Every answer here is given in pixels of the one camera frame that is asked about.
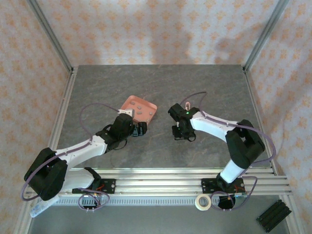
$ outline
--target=orange floral wallpaper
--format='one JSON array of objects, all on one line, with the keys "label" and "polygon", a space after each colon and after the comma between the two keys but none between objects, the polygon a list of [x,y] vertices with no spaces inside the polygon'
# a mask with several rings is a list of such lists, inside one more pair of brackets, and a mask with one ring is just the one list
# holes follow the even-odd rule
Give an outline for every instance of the orange floral wallpaper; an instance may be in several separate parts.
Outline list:
[{"label": "orange floral wallpaper", "polygon": [[277,2],[39,0],[73,66],[243,64]]},{"label": "orange floral wallpaper", "polygon": [[0,232],[13,232],[23,177],[46,147],[68,77],[25,0],[0,3]]},{"label": "orange floral wallpaper", "polygon": [[307,232],[312,233],[312,8],[292,0],[251,75],[264,126],[290,180]]}]

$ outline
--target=masking tape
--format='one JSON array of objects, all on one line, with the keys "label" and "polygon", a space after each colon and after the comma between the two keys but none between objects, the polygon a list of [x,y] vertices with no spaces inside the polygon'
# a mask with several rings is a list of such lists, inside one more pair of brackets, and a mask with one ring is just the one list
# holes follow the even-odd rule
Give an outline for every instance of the masking tape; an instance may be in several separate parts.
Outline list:
[{"label": "masking tape", "polygon": [[[199,200],[204,197],[208,200],[208,205],[207,206],[201,206],[199,204]],[[197,209],[199,209],[200,211],[206,211],[211,207],[211,199],[207,194],[200,194],[197,196],[197,198],[195,199],[195,206]]]}]

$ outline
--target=pink tray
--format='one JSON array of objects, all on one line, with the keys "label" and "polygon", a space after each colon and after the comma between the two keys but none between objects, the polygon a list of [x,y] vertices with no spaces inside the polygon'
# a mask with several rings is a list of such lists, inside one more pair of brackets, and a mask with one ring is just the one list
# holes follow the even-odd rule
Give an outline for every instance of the pink tray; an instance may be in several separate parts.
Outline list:
[{"label": "pink tray", "polygon": [[121,109],[134,109],[135,117],[133,120],[135,122],[147,122],[148,125],[156,113],[157,106],[139,97],[131,95],[122,105]]}]

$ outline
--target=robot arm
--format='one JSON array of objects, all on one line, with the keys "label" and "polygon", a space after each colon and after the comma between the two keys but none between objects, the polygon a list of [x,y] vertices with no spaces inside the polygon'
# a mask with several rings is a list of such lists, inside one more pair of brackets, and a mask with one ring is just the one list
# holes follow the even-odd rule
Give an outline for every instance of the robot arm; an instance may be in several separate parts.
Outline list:
[{"label": "robot arm", "polygon": [[239,127],[232,127],[232,125],[252,127],[248,120],[244,119],[241,122],[227,121],[204,113],[212,119],[230,124],[230,126],[223,125],[205,118],[198,108],[193,107],[187,111],[179,104],[172,106],[168,113],[176,121],[176,126],[172,127],[175,140],[194,141],[196,139],[195,130],[198,130],[209,133],[227,143],[231,160],[217,176],[218,186],[222,190],[230,186],[265,150],[265,146],[257,133]]},{"label": "robot arm", "polygon": [[91,168],[70,171],[76,165],[118,148],[129,136],[142,136],[147,131],[146,122],[133,123],[132,116],[122,113],[103,130],[97,132],[92,141],[86,140],[69,148],[52,151],[50,148],[41,150],[24,176],[26,181],[33,171],[47,160],[56,157],[40,169],[30,180],[30,187],[44,201],[57,195],[61,190],[89,188],[95,190],[99,186],[100,176]]}]

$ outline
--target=gray table surface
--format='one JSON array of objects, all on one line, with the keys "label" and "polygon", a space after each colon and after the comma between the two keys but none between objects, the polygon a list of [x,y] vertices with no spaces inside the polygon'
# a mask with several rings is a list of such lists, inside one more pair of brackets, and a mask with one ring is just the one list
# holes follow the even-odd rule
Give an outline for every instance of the gray table surface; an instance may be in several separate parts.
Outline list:
[{"label": "gray table surface", "polygon": [[[256,219],[278,196],[251,196],[231,212],[195,206],[107,206],[86,213],[78,206],[53,206],[31,222],[29,234],[265,234]],[[288,234],[286,220],[270,234]]]},{"label": "gray table surface", "polygon": [[[158,107],[142,137],[131,137],[127,146],[92,158],[77,167],[92,168],[220,168],[229,161],[227,145],[207,133],[197,132],[195,142],[174,141],[169,108],[186,96],[207,91],[203,109],[227,120],[248,119],[258,128],[255,111],[240,65],[84,65],[79,66],[58,148],[88,138],[79,125],[79,113],[93,102],[119,109],[130,95]],[[200,96],[190,103],[198,107]],[[83,114],[86,127],[96,133],[113,123],[116,112],[90,106]],[[263,153],[259,159],[267,158]]]}]

